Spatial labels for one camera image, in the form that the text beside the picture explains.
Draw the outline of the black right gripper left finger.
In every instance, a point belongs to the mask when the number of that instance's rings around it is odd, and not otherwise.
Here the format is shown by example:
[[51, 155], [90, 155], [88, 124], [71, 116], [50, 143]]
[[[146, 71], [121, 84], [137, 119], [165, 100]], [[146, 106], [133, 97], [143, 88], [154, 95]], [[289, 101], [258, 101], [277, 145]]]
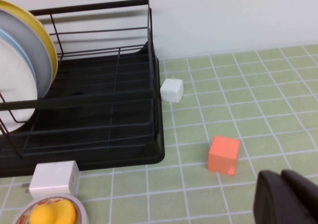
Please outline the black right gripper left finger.
[[258, 174], [253, 203], [257, 224], [314, 224], [281, 174], [262, 170]]

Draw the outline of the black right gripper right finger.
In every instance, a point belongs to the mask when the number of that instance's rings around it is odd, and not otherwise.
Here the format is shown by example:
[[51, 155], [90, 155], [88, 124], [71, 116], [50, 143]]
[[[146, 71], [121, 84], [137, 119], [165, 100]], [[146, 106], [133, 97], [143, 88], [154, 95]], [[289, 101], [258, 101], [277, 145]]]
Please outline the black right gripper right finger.
[[291, 187], [309, 216], [318, 223], [318, 186], [293, 170], [283, 170], [281, 176]]

